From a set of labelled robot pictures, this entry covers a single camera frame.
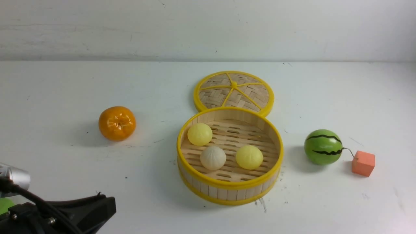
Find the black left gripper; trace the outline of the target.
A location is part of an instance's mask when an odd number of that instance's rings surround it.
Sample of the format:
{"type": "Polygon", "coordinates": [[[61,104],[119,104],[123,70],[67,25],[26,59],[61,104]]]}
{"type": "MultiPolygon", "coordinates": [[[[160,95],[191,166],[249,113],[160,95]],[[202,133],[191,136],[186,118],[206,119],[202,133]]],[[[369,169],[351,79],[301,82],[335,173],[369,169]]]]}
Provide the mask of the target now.
{"type": "MultiPolygon", "coordinates": [[[[49,201],[83,233],[95,234],[116,213],[114,197],[95,196],[70,201],[49,201]]],[[[49,209],[40,203],[23,203],[1,214],[2,234],[72,234],[49,209]]]]}

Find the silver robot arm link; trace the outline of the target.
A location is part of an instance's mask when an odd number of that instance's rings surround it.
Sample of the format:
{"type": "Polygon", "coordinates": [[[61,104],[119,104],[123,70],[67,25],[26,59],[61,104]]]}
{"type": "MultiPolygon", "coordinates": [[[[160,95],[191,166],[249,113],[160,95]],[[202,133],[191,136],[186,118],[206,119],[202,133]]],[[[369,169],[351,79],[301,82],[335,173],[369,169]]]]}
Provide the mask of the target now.
{"type": "Polygon", "coordinates": [[[29,172],[23,169],[1,163],[0,182],[1,198],[22,195],[30,199],[32,196],[32,193],[28,191],[31,177],[29,172]]]}

